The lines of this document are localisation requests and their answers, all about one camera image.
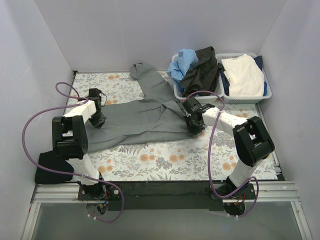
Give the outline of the grey long sleeve shirt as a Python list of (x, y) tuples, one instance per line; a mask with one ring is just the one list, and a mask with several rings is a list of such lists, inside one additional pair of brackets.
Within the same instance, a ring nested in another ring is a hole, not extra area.
[(101, 112), (106, 120), (101, 128), (87, 123), (88, 152), (191, 139), (182, 103), (161, 74), (153, 66), (137, 63), (131, 67), (130, 76), (137, 80), (145, 97), (105, 106)]

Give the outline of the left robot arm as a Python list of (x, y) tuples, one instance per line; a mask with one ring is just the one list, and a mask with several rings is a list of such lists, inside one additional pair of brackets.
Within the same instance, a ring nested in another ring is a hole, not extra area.
[(102, 113), (102, 94), (101, 90), (91, 88), (86, 99), (79, 102), (79, 106), (52, 119), (53, 151), (73, 167), (75, 174), (82, 177), (82, 185), (90, 186), (89, 194), (95, 200), (103, 199), (107, 191), (97, 181), (102, 178), (101, 174), (88, 155), (86, 123), (91, 123), (96, 129), (105, 123), (107, 118)]

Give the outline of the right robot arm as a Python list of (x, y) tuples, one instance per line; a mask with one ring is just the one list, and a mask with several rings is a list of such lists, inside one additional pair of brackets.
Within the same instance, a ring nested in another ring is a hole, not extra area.
[(229, 114), (207, 103), (201, 105), (191, 97), (182, 103), (186, 116), (186, 127), (191, 136), (199, 135), (207, 126), (219, 129), (234, 138), (238, 162), (225, 184), (215, 192), (220, 196), (237, 199), (245, 192), (244, 186), (255, 169), (274, 150), (275, 145), (261, 118), (239, 117)]

